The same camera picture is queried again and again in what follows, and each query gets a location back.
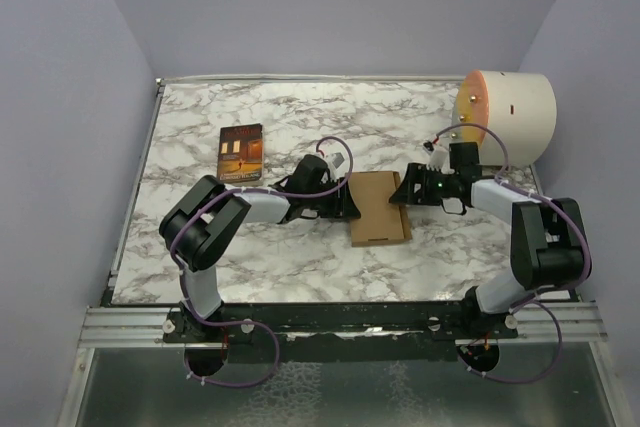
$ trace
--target brown box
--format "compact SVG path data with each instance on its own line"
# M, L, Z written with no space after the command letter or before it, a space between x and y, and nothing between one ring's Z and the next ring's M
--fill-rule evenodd
M362 217L351 221L351 245L391 245L411 239L407 209L389 203L401 183L398 172L354 172L349 190Z

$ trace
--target cable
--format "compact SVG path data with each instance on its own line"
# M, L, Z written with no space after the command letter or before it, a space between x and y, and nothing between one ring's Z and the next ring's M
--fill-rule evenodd
M583 254L583 257L584 257L584 265L582 267L582 272L580 273L580 277L578 278L578 280L576 280L575 282L571 282L571 283L569 283L569 284L567 284L565 286L559 287L559 288L550 287L550 288L539 289L539 290L535 291L534 293L532 293L530 296L528 296L528 297L524 298L523 300L520 300L520 301L518 301L518 302L516 302L516 303L511 305L512 313L518 312L520 309L522 309L527 304L535 304L538 307L540 307L541 309L543 309L545 312L547 312L547 314L549 314L549 316L553 320L553 323L554 323L554 325L556 327L556 331L558 332L558 345L556 347L556 352L554 354L553 360L551 361L551 364L549 364L549 366L544 371L542 371L538 375L535 375L535 376L533 376L533 377L531 377L529 379L507 379L507 378L504 378L504 377L498 377L498 376L494 376L494 375L489 375L486 372L480 372L478 370L473 369L470 366L467 366L467 370L469 372L472 372L472 373L474 373L476 375L479 375L483 379L492 380L494 382L499 382L499 383L502 383L502 384L513 384L513 385L531 384L533 382L537 382L538 380L541 380L541 379L547 377L553 371L553 369L558 364L558 361L560 359L560 355L562 353L562 346L563 346L562 345L562 331L560 329L560 323L558 322L558 319L556 318L555 315L553 315L553 312L551 312L551 310L549 310L548 307L546 307L542 303L540 303L537 300L535 300L536 295L544 294L546 292L552 292L552 291L555 291L555 290L575 289L577 286L579 286L589 276L589 271L591 269L591 252L589 251L589 246L587 245L587 240L585 239L584 235L582 234L582 232L580 231L578 226L556 204L554 204L553 202L551 202L551 200L547 199L546 197L544 197L542 195L536 194L534 192L526 192L525 190L520 189L520 188L518 188L518 187L516 187L514 185L508 184L506 182L506 179L504 179L504 177L502 177L502 175L509 168L509 153L507 152L507 146L504 144L502 139L500 139L500 137L498 137L498 135L495 132L493 132L491 129L485 127L484 125L476 124L476 123L473 123L473 122L468 122L468 123L465 122L465 123L452 125L452 126L449 126L449 127L445 128L445 129L442 129L440 132L438 132L436 134L436 139L439 139L442 134L444 134L446 132L449 132L450 130L457 129L459 127L475 127L477 129L485 131L491 137L493 137L495 139L495 141L498 143L498 145L500 146L500 149L502 149L502 154L504 156L502 167L500 168L498 173L496 173L496 175L494 176L494 180L499 185L501 185L502 187L504 187L504 188L506 188L506 189L508 189L508 190L510 190L512 192L516 192L517 194L524 195L524 196L527 196L527 197L531 197L533 199L539 200L540 202L544 203L545 205L548 205L551 209L553 209L553 211L556 214L558 214L558 216L560 218L562 218L567 223L567 225L571 228L571 230L574 231L574 233L578 237L578 241L580 242L580 247L582 248L582 254Z
M276 337L275 332L273 332L273 330L271 330L271 328L269 328L269 326L267 326L266 324L263 324L262 322L256 322L254 320L234 320L234 321L226 321L226 322L211 322L211 321L206 320L200 314L198 314L198 312L196 312L196 309L193 306L193 302L189 298L189 292L187 290L187 284L186 284L186 279L185 279L185 275L184 275L184 270L187 268L187 265L177 255L178 244L182 240L182 237L184 237L185 232L187 230L189 230L191 228L191 226L193 226L193 224L195 224L198 221L198 219L200 219L200 217L202 217L205 213L209 212L209 210L211 210L211 208L215 204L220 202L222 199L224 199L224 198L226 198L226 197L228 197L228 196L230 196L232 194L235 194L235 193L240 193L240 192L243 192L243 193L257 193L257 194L276 195L278 197L288 197L288 198L294 198L294 199L316 199L316 198L324 197L325 195L329 195L329 194L332 194L332 193L337 192L338 190L340 190L342 187L344 187L347 184L347 182L349 181L349 178L351 177L351 173L353 172L353 153L351 152L351 149L349 149L349 146L346 144L346 142L344 142L342 139L340 139L338 137L335 137L333 135L329 135L327 137L323 137L322 139L320 139L318 141L318 143L316 144L316 152L320 151L320 145L322 145L327 140L335 140L336 142L339 142L340 144L342 144L344 149L347 151L347 155L349 156L349 170L345 174L344 179L342 180L342 182L338 183L338 185L332 187L329 190L326 190L324 192L318 192L316 194L292 194L292 193L287 193L287 192L278 192L277 190L260 188L260 187L233 188L233 189L226 190L223 193L221 193L220 195L218 195L218 196L214 197L213 199L211 199L201 209L199 209L195 213L195 215L193 217L191 217L187 221L187 223L178 231L178 233L176 234L175 238L173 239L173 242L171 242L171 246L169 248L169 254L171 255L171 258L173 259L173 261L178 266L178 269L180 270L180 290L182 291L182 296L184 297L184 303L185 303L187 309L189 310L189 312L191 312L191 315L193 315L194 319L196 319L196 321L198 321L202 325L206 325L208 327L232 327L232 326L237 326L237 325L253 325L253 326L256 326L256 327L260 327L261 329L263 329L264 331L266 331L269 334L269 336L273 340L273 345L275 347L275 354L274 354L273 364L269 368L268 372L265 375L263 375L262 377L260 377L259 379L257 379L257 380L250 381L250 382L238 382L238 383L236 383L236 382L224 382L224 381L220 381L220 380L211 379L211 378L208 378L208 377L200 377L200 376L195 375L192 372L191 367L189 366L189 361L185 360L185 367L189 371L189 375L188 375L189 378L193 377L196 380L199 380L201 383L203 383L203 385L204 385L204 383L207 383L207 384L218 385L218 386L221 386L221 387L229 387L229 388L234 388L234 389L242 389L242 388L246 388L246 387L254 387L256 385L261 384L265 380L269 379L278 370L278 364L280 362L280 344L278 343L278 338Z

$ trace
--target gray wall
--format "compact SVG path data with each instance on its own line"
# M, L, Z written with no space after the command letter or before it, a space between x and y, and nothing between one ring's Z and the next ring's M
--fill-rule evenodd
M113 0L0 0L0 425L55 423L153 107Z
M640 421L640 0L558 0L522 64L546 74L558 100L544 187L581 205L594 257L585 287L611 336Z
M159 76L516 70L554 0L116 0Z

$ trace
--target book with orange cover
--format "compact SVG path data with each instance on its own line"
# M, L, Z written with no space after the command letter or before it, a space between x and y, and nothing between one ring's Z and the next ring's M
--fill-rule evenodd
M262 124L220 129L219 180L231 184L259 184L263 169Z

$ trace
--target white marble surface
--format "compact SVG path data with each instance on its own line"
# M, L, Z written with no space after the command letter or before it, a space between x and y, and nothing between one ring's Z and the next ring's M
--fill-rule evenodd
M316 140L350 145L355 171L426 162L422 142L450 122L456 83L175 84L165 90L114 304L175 303L178 271L158 234L163 216L203 175L215 174L220 127L261 122L267 185L291 173ZM333 151L338 146L327 150ZM512 172L533 187L530 169ZM250 224L218 262L227 302L448 300L508 266L508 226L410 207L413 240L353 248L339 221Z

